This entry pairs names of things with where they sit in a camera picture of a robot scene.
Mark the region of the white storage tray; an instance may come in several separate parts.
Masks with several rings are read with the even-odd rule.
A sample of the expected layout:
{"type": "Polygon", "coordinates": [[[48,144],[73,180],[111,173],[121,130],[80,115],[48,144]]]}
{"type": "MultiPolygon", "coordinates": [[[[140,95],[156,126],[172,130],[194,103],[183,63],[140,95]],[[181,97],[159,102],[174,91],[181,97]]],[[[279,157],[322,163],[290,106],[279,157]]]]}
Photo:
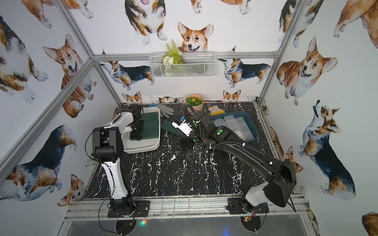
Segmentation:
{"type": "MultiPolygon", "coordinates": [[[[130,105],[125,105],[122,107],[121,112],[129,112],[128,108],[130,105]]],[[[144,113],[151,113],[151,112],[158,112],[159,118],[160,118],[160,110],[157,107],[145,107],[143,108],[143,114],[144,113]]],[[[128,154],[133,153],[140,153],[140,152],[146,152],[146,151],[152,151],[156,150],[160,145],[160,132],[159,137],[155,139],[147,139],[147,140],[131,140],[130,139],[130,132],[132,131],[132,128],[130,125],[121,133],[121,138],[124,145],[124,151],[128,154]]]]}

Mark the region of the green pencil case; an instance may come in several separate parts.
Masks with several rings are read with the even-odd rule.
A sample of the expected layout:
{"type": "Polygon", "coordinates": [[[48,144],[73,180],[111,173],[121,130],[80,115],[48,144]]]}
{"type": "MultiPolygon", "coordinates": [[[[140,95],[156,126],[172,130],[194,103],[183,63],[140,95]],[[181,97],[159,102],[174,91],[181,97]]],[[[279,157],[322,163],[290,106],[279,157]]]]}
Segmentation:
{"type": "Polygon", "coordinates": [[[174,134],[174,135],[178,135],[180,137],[184,137],[185,134],[178,128],[175,128],[171,122],[169,121],[163,121],[161,124],[160,124],[160,127],[161,129],[171,133],[171,134],[174,134]]]}
{"type": "Polygon", "coordinates": [[[143,121],[143,129],[141,132],[141,139],[155,139],[159,137],[160,132],[160,118],[158,112],[144,113],[141,117],[143,121]]]}

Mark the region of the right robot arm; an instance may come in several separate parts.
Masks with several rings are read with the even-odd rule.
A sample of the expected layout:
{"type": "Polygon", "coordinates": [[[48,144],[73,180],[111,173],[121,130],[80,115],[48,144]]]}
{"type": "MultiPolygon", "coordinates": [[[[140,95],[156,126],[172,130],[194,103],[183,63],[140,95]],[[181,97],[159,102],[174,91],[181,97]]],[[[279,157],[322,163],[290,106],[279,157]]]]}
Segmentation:
{"type": "Polygon", "coordinates": [[[242,201],[250,207],[271,202],[285,207],[291,202],[291,194],[297,184],[294,164],[280,161],[264,154],[242,140],[228,127],[216,126],[208,115],[193,115],[176,119],[172,125],[179,129],[190,142],[199,142],[209,149],[218,149],[237,157],[253,168],[265,180],[251,187],[242,201]]]}

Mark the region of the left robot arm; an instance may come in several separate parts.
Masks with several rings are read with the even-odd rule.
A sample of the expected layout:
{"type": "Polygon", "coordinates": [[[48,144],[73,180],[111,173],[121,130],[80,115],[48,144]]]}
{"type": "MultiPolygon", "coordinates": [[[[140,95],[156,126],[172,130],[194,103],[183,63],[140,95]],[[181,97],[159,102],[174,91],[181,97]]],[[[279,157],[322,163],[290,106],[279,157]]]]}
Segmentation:
{"type": "Polygon", "coordinates": [[[135,208],[130,188],[124,184],[120,168],[120,158],[125,154],[121,135],[135,131],[137,138],[140,138],[142,115],[142,107],[124,105],[112,121],[94,128],[90,135],[93,151],[89,158],[99,162],[105,170],[111,190],[110,208],[114,211],[134,211],[135,208]]]}

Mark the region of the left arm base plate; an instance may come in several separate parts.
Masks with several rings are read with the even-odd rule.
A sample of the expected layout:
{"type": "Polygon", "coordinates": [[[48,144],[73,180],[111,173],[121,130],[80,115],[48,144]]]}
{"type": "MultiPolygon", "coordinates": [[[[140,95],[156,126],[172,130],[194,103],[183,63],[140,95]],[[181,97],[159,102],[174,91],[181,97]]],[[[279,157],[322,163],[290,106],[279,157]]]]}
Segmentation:
{"type": "Polygon", "coordinates": [[[147,217],[150,209],[150,201],[135,201],[133,203],[122,203],[121,200],[110,201],[107,217],[147,217]]]}

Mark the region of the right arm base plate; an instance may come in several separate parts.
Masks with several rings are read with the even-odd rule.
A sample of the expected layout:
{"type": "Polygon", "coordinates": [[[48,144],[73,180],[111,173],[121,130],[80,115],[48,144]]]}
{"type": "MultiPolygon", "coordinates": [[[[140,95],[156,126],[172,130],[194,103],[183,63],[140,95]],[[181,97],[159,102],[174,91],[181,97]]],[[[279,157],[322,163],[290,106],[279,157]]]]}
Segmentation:
{"type": "Polygon", "coordinates": [[[267,204],[253,206],[244,198],[228,198],[226,209],[230,214],[269,213],[267,204]]]}

